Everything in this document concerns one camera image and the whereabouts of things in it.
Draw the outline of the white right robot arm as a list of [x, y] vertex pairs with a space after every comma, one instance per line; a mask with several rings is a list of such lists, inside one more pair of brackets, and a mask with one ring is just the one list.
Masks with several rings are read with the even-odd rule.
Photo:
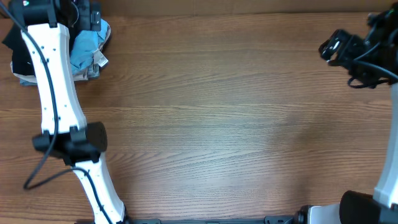
[[365, 37], [337, 29], [319, 47], [320, 57], [331, 67], [347, 70], [354, 89], [391, 90], [391, 125], [380, 176], [370, 194], [348, 190], [338, 203], [306, 205], [290, 223], [397, 223], [397, 3], [367, 18]]

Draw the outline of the black polo shirt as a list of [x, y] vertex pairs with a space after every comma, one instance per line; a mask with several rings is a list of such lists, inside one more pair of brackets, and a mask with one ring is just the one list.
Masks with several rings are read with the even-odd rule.
[[2, 43], [12, 50], [12, 72], [23, 76], [35, 76], [30, 53], [18, 26], [12, 26]]

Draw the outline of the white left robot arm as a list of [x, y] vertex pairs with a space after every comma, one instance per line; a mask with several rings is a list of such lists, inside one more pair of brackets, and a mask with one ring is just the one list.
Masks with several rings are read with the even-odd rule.
[[75, 90], [71, 57], [90, 49], [83, 71], [106, 65], [102, 49], [111, 34], [101, 7], [90, 1], [10, 1], [2, 9], [18, 27], [30, 57], [42, 108], [42, 132], [32, 140], [44, 157], [61, 159], [80, 180], [95, 223], [129, 223], [106, 165], [103, 123], [88, 123]]

